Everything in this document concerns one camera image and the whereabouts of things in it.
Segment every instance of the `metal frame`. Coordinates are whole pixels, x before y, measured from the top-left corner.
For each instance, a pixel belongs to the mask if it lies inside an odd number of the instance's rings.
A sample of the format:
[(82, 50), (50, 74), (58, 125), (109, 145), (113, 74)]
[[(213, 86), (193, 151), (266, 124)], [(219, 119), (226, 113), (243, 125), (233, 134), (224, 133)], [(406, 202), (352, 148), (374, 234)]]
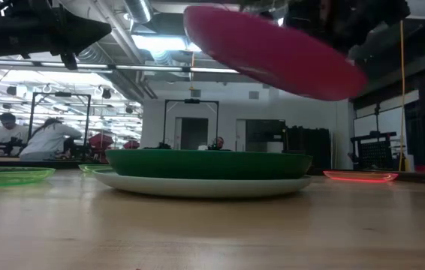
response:
[[(167, 118), (167, 104), (170, 102), (184, 102), (185, 104), (195, 104), (195, 103), (188, 103), (187, 99), (185, 100), (165, 100), (164, 101), (164, 122), (163, 122), (163, 131), (162, 131), (162, 143), (166, 143), (166, 118)], [(214, 100), (199, 100), (199, 104), (206, 103), (206, 104), (215, 104), (217, 106), (216, 110), (216, 138), (218, 137), (218, 126), (219, 126), (219, 101)]]
[(0, 59), (0, 68), (14, 68), (40, 71), (43, 68), (50, 71), (68, 72), (96, 72), (112, 73), (113, 71), (156, 71), (156, 72), (184, 72), (184, 73), (206, 73), (206, 74), (239, 74), (230, 68), (217, 67), (183, 67), (183, 66), (161, 66), (145, 64), (77, 64), (78, 70), (66, 70), (65, 65), (60, 62), (33, 61), (33, 60), (5, 60)]
[[(42, 98), (36, 103), (35, 98), (38, 95), (42, 95)], [(83, 160), (86, 160), (86, 145), (87, 145), (87, 131), (89, 130), (89, 111), (91, 109), (91, 95), (90, 94), (72, 94), (72, 93), (63, 93), (63, 92), (55, 92), (55, 93), (43, 93), (43, 92), (34, 92), (32, 93), (32, 102), (31, 102), (31, 117), (29, 119), (29, 134), (28, 138), (31, 139), (32, 135), (32, 123), (34, 121), (34, 110), (37, 105), (39, 105), (44, 98), (53, 95), (61, 98), (71, 98), (75, 97), (86, 97), (87, 98), (87, 110), (86, 110), (86, 130), (84, 131), (84, 150), (83, 150)]]

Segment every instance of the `white lab coat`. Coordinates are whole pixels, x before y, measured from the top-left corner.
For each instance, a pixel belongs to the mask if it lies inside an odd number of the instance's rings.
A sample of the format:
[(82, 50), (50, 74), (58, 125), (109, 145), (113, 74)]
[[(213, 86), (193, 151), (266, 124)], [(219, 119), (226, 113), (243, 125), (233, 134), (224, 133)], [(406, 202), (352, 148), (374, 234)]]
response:
[[(22, 140), (24, 144), (27, 143), (27, 136), (29, 135), (29, 128), (21, 125), (16, 125), (15, 128), (8, 130), (5, 127), (0, 127), (0, 143), (9, 143), (11, 137), (16, 137), (19, 140)], [(14, 147), (11, 151), (11, 155), (19, 154), (20, 147)]]
[(82, 134), (65, 124), (52, 124), (32, 136), (20, 156), (38, 152), (63, 152), (64, 136), (81, 137)]

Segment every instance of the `red frisbee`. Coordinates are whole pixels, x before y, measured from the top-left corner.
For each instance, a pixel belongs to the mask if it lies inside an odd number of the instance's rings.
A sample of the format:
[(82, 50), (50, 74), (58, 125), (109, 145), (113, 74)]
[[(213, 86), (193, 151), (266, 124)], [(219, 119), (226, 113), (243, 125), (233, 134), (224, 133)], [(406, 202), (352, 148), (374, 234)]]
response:
[(340, 101), (367, 82), (335, 49), (248, 13), (189, 6), (184, 25), (191, 41), (216, 61), (292, 94)]

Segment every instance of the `orange cable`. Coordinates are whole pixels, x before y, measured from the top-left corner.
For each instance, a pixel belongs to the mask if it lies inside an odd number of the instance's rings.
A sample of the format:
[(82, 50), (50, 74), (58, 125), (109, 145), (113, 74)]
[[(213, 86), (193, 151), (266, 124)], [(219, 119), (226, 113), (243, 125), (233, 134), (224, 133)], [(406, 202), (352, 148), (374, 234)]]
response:
[(402, 78), (402, 103), (401, 103), (401, 137), (399, 138), (399, 171), (402, 167), (402, 147), (403, 147), (403, 137), (404, 137), (404, 121), (405, 121), (405, 92), (406, 92), (406, 77), (405, 77), (405, 34), (404, 34), (404, 22), (401, 20), (400, 23), (400, 34), (401, 34), (401, 78)]

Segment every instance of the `doorway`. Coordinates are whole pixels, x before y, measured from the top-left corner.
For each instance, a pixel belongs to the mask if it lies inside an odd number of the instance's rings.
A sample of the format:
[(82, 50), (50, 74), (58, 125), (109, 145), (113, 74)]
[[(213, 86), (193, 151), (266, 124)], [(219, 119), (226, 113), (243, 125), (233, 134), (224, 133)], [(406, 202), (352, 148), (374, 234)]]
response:
[(207, 145), (207, 118), (176, 118), (176, 149), (197, 150)]

